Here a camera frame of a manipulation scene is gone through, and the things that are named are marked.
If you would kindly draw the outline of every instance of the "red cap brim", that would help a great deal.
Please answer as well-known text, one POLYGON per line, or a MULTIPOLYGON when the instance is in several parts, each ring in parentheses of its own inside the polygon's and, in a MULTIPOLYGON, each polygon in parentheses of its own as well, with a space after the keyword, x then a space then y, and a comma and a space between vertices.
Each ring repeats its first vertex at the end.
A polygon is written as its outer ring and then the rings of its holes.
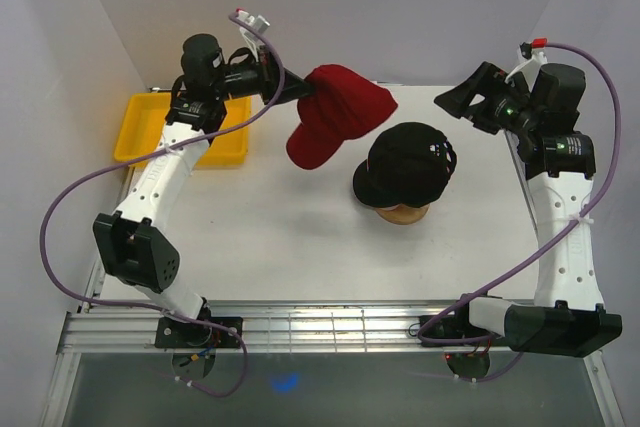
POLYGON ((342 141, 320 138, 300 124, 287 141, 287 154, 301 169, 313 170, 329 160, 341 145, 342 141))

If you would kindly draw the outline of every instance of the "yellow tray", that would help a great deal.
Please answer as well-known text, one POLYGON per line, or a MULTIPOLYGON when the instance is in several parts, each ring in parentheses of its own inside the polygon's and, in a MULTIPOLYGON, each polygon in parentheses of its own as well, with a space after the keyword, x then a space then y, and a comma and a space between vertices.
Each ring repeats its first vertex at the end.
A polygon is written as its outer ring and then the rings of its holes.
MULTIPOLYGON (((153 152, 160 141, 164 118, 169 111, 168 92, 136 94, 129 99, 124 114, 120 135, 116 143, 114 158, 126 162, 144 154, 153 152)), ((251 99, 243 97, 225 102, 227 117, 222 128, 232 127, 244 122, 251 115, 251 99)), ((196 167, 215 167, 219 165, 238 165, 244 162, 249 145, 249 129, 244 128, 230 134, 221 135, 213 141, 207 152, 200 158, 196 167)), ((146 162, 135 164, 136 167, 146 162)))

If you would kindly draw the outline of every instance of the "red baseball cap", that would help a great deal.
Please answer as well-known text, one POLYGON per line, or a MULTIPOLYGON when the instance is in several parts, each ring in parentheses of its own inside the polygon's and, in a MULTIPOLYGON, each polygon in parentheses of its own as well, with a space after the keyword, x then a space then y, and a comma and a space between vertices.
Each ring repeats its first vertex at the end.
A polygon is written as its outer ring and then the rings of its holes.
POLYGON ((387 89, 341 65, 322 65, 305 80, 315 93, 298 100, 300 125, 287 141, 298 167, 320 167, 345 140, 358 139, 381 125, 398 104, 387 89))

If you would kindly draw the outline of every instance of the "black baseball cap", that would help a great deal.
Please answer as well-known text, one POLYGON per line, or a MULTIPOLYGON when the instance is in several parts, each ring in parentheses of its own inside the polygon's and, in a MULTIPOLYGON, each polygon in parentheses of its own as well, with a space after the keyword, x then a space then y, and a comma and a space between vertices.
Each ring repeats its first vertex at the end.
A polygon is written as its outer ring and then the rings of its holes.
POLYGON ((440 198, 456 168, 447 137, 420 122, 382 132, 353 174, 353 192, 369 207, 422 207, 440 198))

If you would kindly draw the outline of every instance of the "gray floor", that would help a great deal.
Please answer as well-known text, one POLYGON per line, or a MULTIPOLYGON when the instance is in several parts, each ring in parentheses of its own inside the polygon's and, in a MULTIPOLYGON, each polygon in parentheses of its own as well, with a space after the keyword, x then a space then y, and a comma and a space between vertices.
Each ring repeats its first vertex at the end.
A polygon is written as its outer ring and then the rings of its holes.
MULTIPOLYGON (((492 370, 513 356, 491 354, 492 370)), ((245 385, 217 400, 158 375, 164 354, 84 354, 65 426, 601 426, 581 359, 525 355, 487 384, 450 374, 442 354, 252 355, 245 385)), ((220 356, 205 383, 224 389, 240 369, 220 356)))

